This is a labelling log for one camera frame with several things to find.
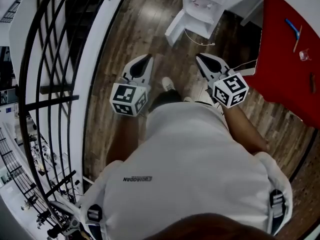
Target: white sneaker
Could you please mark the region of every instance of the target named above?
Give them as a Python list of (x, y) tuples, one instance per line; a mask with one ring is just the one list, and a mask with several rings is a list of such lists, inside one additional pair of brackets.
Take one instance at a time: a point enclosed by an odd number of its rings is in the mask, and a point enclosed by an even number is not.
[(175, 90), (174, 82), (167, 76), (162, 78), (162, 87), (166, 92)]
[(184, 101), (184, 102), (194, 102), (194, 101), (192, 100), (192, 98), (190, 98), (189, 96), (184, 97), (183, 101)]

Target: red table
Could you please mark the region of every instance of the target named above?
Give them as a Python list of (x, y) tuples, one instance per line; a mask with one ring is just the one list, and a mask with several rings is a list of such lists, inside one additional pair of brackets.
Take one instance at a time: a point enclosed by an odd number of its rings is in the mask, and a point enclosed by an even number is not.
[[(298, 30), (302, 25), (295, 53), (295, 32), (286, 18)], [(312, 60), (301, 61), (299, 52), (306, 49)], [(256, 71), (253, 76), (245, 76), (245, 80), (266, 101), (283, 104), (306, 125), (320, 129), (319, 51), (320, 38), (299, 13), (284, 0), (264, 0)], [(315, 75), (315, 93), (311, 92), (310, 73)]]

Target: white cabinet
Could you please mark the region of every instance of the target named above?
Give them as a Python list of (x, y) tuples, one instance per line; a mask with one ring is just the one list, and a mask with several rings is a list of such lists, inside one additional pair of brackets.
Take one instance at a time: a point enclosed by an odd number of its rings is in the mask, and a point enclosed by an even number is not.
[(165, 32), (169, 44), (173, 46), (184, 29), (209, 39), (226, 8), (227, 1), (183, 0), (183, 9)]

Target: white cable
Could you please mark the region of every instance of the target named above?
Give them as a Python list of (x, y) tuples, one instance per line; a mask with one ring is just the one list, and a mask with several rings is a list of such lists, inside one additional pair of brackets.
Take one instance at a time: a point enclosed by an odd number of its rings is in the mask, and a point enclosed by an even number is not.
[(236, 67), (234, 67), (234, 68), (230, 68), (231, 70), (234, 70), (234, 69), (236, 69), (236, 68), (239, 68), (239, 67), (241, 67), (242, 65), (245, 65), (245, 64), (248, 64), (248, 63), (251, 63), (251, 62), (256, 62), (258, 59), (254, 59), (254, 60), (251, 60), (251, 61), (249, 61), (249, 62), (246, 62), (246, 63), (242, 63), (242, 64), (240, 64), (239, 66), (236, 66)]
[(190, 36), (188, 36), (187, 32), (186, 32), (186, 29), (184, 29), (184, 33), (186, 34), (186, 36), (192, 41), (194, 42), (195, 44), (199, 45), (199, 46), (215, 46), (216, 44), (213, 42), (213, 43), (210, 43), (210, 44), (203, 44), (203, 43), (198, 43), (196, 41), (193, 41)]

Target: clear plastic object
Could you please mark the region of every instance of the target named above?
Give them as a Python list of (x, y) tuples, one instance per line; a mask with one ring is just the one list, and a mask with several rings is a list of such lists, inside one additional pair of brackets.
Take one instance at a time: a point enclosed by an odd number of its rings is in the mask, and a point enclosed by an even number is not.
[(310, 58), (310, 56), (308, 54), (308, 51), (309, 51), (309, 48), (299, 52), (301, 61), (303, 61), (303, 62), (304, 61), (312, 61), (312, 59)]

